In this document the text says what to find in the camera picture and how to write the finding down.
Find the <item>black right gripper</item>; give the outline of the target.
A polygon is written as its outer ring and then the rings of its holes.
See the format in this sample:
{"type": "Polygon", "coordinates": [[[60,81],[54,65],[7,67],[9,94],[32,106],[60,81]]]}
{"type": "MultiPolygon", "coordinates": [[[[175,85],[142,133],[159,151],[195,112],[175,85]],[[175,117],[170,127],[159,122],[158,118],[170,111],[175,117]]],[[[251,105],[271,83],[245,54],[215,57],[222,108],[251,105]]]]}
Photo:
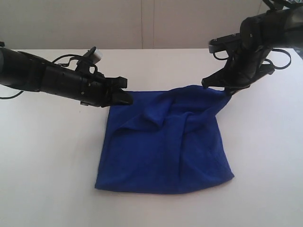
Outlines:
{"type": "Polygon", "coordinates": [[[257,51],[237,49],[224,69],[201,80],[202,87],[223,87],[228,96],[249,88],[252,83],[274,72],[273,66],[263,64],[270,52],[271,49],[268,48],[257,51]]]}

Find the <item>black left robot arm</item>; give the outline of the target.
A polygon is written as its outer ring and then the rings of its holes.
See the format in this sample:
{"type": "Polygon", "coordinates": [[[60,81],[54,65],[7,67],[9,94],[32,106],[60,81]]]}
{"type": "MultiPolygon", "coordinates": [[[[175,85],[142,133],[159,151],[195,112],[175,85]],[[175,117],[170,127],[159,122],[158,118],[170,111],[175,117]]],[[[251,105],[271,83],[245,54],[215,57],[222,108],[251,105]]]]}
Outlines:
{"type": "Polygon", "coordinates": [[[92,47],[83,56],[62,55],[50,62],[26,52],[0,49],[0,83],[19,91],[45,92],[80,101],[81,105],[131,105],[127,79],[107,78],[96,63],[102,56],[92,47]]]}

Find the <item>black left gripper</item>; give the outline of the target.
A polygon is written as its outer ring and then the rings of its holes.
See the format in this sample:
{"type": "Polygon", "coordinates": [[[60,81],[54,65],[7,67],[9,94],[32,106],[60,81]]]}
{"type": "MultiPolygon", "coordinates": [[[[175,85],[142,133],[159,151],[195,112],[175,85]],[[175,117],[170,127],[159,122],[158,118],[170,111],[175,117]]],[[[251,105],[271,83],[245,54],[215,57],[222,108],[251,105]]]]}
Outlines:
{"type": "Polygon", "coordinates": [[[52,64],[45,68],[40,91],[95,107],[132,105],[132,96],[122,90],[127,85],[128,80],[123,77],[105,78],[99,72],[77,72],[52,64]]]}

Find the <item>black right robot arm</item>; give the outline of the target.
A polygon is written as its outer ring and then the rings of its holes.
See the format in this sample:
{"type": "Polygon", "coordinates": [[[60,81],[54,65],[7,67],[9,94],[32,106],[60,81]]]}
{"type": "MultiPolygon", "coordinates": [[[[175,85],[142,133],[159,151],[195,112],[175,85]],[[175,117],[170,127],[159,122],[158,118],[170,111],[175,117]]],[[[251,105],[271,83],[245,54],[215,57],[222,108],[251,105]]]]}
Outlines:
{"type": "Polygon", "coordinates": [[[233,95],[247,89],[265,75],[282,70],[267,59],[271,51],[287,53],[287,48],[303,46],[303,8],[269,10],[246,18],[239,33],[209,41],[209,52],[215,55],[225,51],[226,64],[219,71],[202,79],[207,87],[223,87],[233,95]]]}

